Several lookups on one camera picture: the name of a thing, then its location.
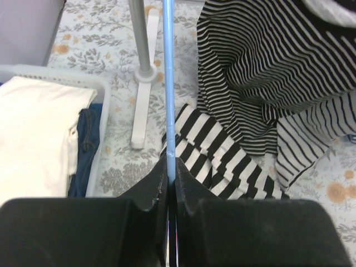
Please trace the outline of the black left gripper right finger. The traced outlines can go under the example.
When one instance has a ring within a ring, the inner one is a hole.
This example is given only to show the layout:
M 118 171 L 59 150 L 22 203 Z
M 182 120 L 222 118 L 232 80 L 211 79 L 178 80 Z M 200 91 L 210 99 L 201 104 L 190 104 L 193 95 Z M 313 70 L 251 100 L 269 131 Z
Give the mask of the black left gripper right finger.
M 223 200 L 176 161 L 179 266 L 351 266 L 317 202 Z

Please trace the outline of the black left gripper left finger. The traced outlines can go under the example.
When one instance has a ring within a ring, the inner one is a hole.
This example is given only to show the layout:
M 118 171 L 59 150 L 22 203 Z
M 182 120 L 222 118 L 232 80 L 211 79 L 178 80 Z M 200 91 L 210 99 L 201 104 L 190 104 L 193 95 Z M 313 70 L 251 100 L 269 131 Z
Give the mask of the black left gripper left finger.
M 165 266 L 167 161 L 119 197 L 21 198 L 1 207 L 2 266 Z

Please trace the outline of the wide black white striped tank top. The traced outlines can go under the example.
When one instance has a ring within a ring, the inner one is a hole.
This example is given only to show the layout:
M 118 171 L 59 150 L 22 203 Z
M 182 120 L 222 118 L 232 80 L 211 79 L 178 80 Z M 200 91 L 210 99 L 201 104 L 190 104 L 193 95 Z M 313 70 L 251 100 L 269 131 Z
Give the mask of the wide black white striped tank top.
M 185 104 L 176 117 L 175 132 L 176 157 L 219 198 L 288 198 L 213 117 Z

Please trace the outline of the light blue wire hanger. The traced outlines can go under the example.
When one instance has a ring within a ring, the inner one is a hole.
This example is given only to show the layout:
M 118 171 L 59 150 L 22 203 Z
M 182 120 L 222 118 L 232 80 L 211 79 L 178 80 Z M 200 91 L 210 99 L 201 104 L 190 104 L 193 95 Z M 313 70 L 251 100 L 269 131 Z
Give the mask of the light blue wire hanger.
M 177 265 L 175 218 L 175 91 L 174 91 L 174 1 L 164 0 L 163 34 L 166 98 L 166 159 L 168 177 L 169 265 Z

